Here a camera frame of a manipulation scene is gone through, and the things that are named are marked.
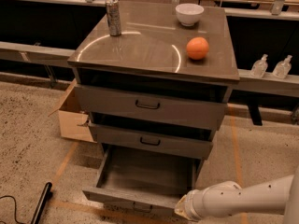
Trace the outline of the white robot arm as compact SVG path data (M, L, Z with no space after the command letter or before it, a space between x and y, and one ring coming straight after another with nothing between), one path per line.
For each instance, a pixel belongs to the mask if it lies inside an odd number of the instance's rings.
M299 168L293 175L241 188L233 181L193 189L175 206L190 221L228 217L239 213L283 215L283 224L299 224Z

